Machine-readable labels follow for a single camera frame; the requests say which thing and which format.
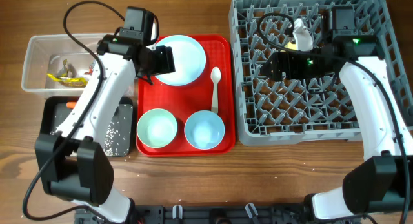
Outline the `white rice pile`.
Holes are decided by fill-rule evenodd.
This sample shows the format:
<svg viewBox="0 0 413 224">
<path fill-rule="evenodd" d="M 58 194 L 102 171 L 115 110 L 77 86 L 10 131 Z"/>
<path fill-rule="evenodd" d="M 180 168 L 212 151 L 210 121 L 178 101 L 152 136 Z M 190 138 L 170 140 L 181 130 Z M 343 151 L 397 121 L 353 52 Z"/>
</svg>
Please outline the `white rice pile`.
<svg viewBox="0 0 413 224">
<path fill-rule="evenodd" d="M 51 126 L 46 132 L 54 134 L 71 111 L 66 104 L 58 103 L 53 109 Z M 133 106 L 119 104 L 106 130 L 104 143 L 101 145 L 108 157 L 124 157 L 129 153 L 132 118 Z"/>
</svg>

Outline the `black food waste tray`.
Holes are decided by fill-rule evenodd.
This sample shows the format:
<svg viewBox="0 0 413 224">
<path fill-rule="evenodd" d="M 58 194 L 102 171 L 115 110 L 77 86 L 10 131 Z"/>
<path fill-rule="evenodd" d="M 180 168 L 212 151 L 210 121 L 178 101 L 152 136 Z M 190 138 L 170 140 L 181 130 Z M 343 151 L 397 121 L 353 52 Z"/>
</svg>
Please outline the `black food waste tray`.
<svg viewBox="0 0 413 224">
<path fill-rule="evenodd" d="M 78 97 L 66 96 L 49 97 L 45 102 L 40 133 L 53 135 L 72 111 L 72 108 L 69 108 L 67 104 L 69 102 L 76 103 L 78 99 Z M 135 120 L 136 114 L 132 100 L 128 97 L 122 97 L 108 125 L 104 143 L 101 145 L 108 157 L 128 155 L 131 139 L 134 136 L 133 122 Z"/>
</svg>

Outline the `grey dishwasher rack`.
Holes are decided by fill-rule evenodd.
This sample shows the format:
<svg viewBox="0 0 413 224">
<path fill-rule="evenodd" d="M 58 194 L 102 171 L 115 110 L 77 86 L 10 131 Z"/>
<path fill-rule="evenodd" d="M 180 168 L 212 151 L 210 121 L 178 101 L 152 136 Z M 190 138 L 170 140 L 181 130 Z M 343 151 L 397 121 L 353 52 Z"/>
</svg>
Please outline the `grey dishwasher rack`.
<svg viewBox="0 0 413 224">
<path fill-rule="evenodd" d="M 355 14 L 354 33 L 374 35 L 383 45 L 389 83 L 407 127 L 412 126 L 412 92 L 386 0 L 232 0 L 228 17 L 237 130 L 242 144 L 361 139 L 350 97 L 331 75 L 273 82 L 259 71 L 274 52 L 263 38 L 287 45 L 285 30 L 290 25 L 282 17 L 262 20 L 264 14 L 278 12 L 301 19 L 313 44 L 321 46 L 323 12 L 335 6 L 351 7 Z"/>
</svg>

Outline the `yellow snack wrapper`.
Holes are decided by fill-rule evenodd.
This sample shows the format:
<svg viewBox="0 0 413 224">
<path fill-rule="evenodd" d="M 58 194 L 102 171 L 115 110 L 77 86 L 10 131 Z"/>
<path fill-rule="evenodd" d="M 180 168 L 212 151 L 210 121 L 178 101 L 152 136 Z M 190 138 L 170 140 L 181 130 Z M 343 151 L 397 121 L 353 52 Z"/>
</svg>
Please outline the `yellow snack wrapper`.
<svg viewBox="0 0 413 224">
<path fill-rule="evenodd" d="M 47 73 L 47 76 L 52 81 L 67 87 L 85 87 L 88 83 L 84 77 L 76 77 L 74 73 L 70 71 L 70 63 L 67 59 L 63 60 L 63 66 L 57 73 Z"/>
</svg>

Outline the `red plastic tray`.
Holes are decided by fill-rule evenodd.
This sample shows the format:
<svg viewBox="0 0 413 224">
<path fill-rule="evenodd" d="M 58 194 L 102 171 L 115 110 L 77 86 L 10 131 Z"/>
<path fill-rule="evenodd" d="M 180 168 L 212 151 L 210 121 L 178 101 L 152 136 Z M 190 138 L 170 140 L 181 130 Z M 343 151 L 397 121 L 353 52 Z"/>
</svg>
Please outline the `red plastic tray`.
<svg viewBox="0 0 413 224">
<path fill-rule="evenodd" d="M 192 35 L 191 37 L 200 43 L 206 53 L 206 67 L 194 82 L 174 87 L 153 77 L 152 85 L 146 82 L 140 82 L 138 85 L 137 115 L 139 117 L 154 108 L 163 108 L 174 115 L 178 124 L 177 136 L 171 144 L 165 147 L 151 148 L 137 139 L 137 149 L 146 156 L 183 157 L 225 154 L 236 143 L 230 43 L 217 34 Z M 213 82 L 210 74 L 215 66 L 221 71 L 221 79 L 218 83 L 218 115 L 224 122 L 225 135 L 217 147 L 211 150 L 199 150 L 186 140 L 184 125 L 194 112 L 211 109 Z"/>
</svg>

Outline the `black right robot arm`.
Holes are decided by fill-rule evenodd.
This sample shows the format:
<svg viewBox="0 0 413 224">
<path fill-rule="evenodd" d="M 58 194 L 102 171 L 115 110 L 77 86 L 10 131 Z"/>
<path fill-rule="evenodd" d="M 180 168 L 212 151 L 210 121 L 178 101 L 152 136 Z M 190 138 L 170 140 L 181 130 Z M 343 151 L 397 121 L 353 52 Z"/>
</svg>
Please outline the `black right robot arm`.
<svg viewBox="0 0 413 224">
<path fill-rule="evenodd" d="M 260 72 L 273 81 L 306 79 L 335 71 L 350 96 L 361 130 L 364 162 L 340 187 L 307 198 L 314 221 L 336 221 L 378 212 L 412 210 L 412 136 L 387 79 L 375 36 L 338 36 L 322 48 L 281 48 Z"/>
</svg>

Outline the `yellow plastic cup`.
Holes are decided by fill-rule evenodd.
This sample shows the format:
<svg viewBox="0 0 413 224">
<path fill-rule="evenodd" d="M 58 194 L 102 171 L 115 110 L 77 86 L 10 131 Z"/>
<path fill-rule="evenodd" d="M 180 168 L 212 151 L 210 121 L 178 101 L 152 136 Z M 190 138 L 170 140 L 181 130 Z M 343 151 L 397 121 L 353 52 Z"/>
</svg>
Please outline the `yellow plastic cup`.
<svg viewBox="0 0 413 224">
<path fill-rule="evenodd" d="M 291 50 L 297 50 L 296 43 L 294 41 L 289 41 L 286 45 L 285 48 L 291 49 Z"/>
</svg>

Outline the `light blue plate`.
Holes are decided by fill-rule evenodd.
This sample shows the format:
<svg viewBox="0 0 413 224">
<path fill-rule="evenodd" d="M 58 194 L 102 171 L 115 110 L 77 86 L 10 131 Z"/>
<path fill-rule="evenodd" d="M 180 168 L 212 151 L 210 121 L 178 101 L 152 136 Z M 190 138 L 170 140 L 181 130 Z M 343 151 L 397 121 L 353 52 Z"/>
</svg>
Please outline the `light blue plate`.
<svg viewBox="0 0 413 224">
<path fill-rule="evenodd" d="M 194 82 L 204 71 L 207 57 L 204 48 L 194 38 L 184 35 L 165 37 L 157 46 L 172 49 L 175 72 L 161 74 L 156 78 L 171 86 L 183 86 Z"/>
</svg>

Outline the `light blue bowl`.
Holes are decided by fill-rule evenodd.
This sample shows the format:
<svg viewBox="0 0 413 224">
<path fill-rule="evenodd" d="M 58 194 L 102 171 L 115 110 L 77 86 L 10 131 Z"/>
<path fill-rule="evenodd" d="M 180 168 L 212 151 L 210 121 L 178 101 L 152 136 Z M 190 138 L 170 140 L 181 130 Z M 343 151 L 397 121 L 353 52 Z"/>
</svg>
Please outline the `light blue bowl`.
<svg viewBox="0 0 413 224">
<path fill-rule="evenodd" d="M 216 148 L 225 136 L 225 124 L 215 113 L 201 110 L 193 113 L 185 123 L 185 138 L 199 150 Z"/>
<path fill-rule="evenodd" d="M 177 135 L 177 120 L 171 112 L 155 108 L 145 112 L 137 122 L 137 136 L 150 148 L 163 148 Z"/>
</svg>

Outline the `red snack wrapper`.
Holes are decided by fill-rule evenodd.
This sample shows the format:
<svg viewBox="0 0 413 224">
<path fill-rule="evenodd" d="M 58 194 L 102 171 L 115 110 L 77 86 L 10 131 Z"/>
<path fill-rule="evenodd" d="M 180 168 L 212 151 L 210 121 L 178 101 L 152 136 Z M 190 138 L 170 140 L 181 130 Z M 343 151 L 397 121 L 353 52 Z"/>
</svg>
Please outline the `red snack wrapper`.
<svg viewBox="0 0 413 224">
<path fill-rule="evenodd" d="M 93 61 L 89 67 L 88 67 L 88 71 L 84 72 L 84 75 L 92 75 L 93 71 L 94 71 L 94 67 L 96 65 L 96 61 Z"/>
</svg>

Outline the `white plastic spoon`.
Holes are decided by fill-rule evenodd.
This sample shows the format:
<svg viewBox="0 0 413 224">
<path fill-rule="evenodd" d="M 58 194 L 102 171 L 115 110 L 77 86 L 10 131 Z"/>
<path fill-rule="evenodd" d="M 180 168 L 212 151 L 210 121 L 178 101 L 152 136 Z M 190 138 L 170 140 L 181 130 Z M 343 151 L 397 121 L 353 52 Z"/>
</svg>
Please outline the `white plastic spoon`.
<svg viewBox="0 0 413 224">
<path fill-rule="evenodd" d="M 221 80 L 221 71 L 218 67 L 214 67 L 212 69 L 210 78 L 213 82 L 211 111 L 215 114 L 218 114 L 218 110 L 219 110 L 218 83 Z"/>
</svg>

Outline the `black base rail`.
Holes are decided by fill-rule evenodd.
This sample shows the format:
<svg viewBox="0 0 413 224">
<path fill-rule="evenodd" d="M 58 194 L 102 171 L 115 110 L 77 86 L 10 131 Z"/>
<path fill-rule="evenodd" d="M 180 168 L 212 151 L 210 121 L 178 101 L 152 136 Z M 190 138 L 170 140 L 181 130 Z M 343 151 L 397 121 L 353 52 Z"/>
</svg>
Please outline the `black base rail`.
<svg viewBox="0 0 413 224">
<path fill-rule="evenodd" d="M 138 205 L 124 220 L 144 224 L 213 224 L 213 223 L 312 223 L 310 209 L 302 203 L 274 205 L 190 207 L 174 205 Z"/>
</svg>

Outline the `orange carrot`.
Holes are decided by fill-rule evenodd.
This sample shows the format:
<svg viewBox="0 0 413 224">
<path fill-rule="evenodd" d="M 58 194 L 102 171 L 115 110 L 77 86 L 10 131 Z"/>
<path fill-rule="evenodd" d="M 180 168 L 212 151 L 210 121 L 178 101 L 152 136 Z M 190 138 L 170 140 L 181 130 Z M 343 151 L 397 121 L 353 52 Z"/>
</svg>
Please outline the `orange carrot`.
<svg viewBox="0 0 413 224">
<path fill-rule="evenodd" d="M 67 102 L 66 107 L 69 109 L 74 109 L 77 103 L 75 101 Z"/>
</svg>

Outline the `clear plastic bin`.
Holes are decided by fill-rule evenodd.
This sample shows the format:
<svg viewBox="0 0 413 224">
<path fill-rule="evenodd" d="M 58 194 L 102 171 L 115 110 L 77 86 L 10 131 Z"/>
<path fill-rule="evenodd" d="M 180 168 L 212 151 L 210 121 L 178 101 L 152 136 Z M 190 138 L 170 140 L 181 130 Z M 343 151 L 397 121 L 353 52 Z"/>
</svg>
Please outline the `clear plastic bin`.
<svg viewBox="0 0 413 224">
<path fill-rule="evenodd" d="M 76 77 L 90 77 L 83 73 L 88 71 L 94 58 L 66 34 L 31 37 L 23 65 L 21 88 L 45 99 L 52 96 L 80 96 L 82 87 L 67 87 L 47 76 L 47 73 L 57 73 L 64 59 L 68 60 L 70 71 Z"/>
</svg>

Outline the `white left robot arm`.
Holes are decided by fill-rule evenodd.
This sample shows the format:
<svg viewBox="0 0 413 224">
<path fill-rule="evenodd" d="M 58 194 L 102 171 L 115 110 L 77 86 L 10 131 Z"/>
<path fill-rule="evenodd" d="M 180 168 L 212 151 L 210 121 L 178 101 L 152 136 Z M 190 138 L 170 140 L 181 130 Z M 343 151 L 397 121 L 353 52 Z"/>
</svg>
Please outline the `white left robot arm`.
<svg viewBox="0 0 413 224">
<path fill-rule="evenodd" d="M 118 29 L 99 42 L 92 74 L 77 105 L 53 135 L 40 134 L 35 143 L 39 172 L 23 200 L 28 219 L 28 199 L 37 181 L 46 194 L 73 202 L 104 223 L 140 223 L 132 199 L 113 186 L 114 169 L 104 153 L 106 130 L 125 90 L 135 78 L 170 72 L 172 51 L 155 46 L 158 30 Z"/>
</svg>

